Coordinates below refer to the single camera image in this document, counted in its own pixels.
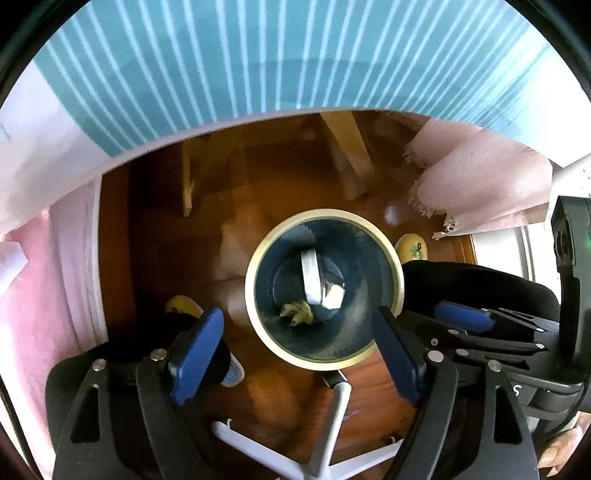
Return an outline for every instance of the pink fabric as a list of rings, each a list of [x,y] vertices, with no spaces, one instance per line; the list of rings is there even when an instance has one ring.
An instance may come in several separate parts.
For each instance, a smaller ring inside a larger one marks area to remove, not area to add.
[[[94,348],[97,341],[102,343],[107,340],[103,332],[95,331],[91,321],[92,305],[89,303],[93,297],[93,292],[89,291],[93,288],[89,264],[93,261],[90,211],[94,192],[94,182],[87,183],[62,197],[49,210],[72,325],[83,351]]]
[[[0,297],[0,372],[31,451],[46,478],[55,455],[47,429],[45,383],[49,370],[78,355],[61,266],[47,211],[14,230],[28,264]]]
[[[447,235],[511,228],[545,219],[552,166],[538,152],[481,127],[430,119],[405,156],[428,166],[410,192],[421,213],[447,215]]]

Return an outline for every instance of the white chair leg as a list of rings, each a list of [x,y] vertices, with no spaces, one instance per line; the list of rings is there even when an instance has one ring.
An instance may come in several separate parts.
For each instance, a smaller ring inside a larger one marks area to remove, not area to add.
[[[340,426],[343,423],[345,411],[351,396],[351,384],[341,382],[333,388],[333,398],[330,402],[328,413],[324,418],[320,436],[316,439],[308,469],[314,478],[330,478],[330,458],[335,449],[336,439],[339,436]]]
[[[262,465],[269,467],[275,473],[287,480],[304,480],[304,467],[299,463],[277,453],[260,443],[251,440],[221,421],[212,424],[214,435],[221,441],[248,455]]]
[[[330,467],[330,477],[332,480],[346,480],[358,473],[365,472],[371,467],[395,456],[401,445],[402,440],[399,440],[392,445],[386,445],[363,455],[344,460],[341,463],[336,463]]]
[[[229,420],[228,424],[220,421],[214,422],[212,430],[221,441],[270,468],[284,479],[345,480],[392,458],[401,445],[401,441],[396,442],[330,466],[330,459],[335,449],[350,396],[351,385],[349,383],[342,381],[333,387],[333,398],[308,465],[301,465],[238,432],[234,432],[230,428]]]

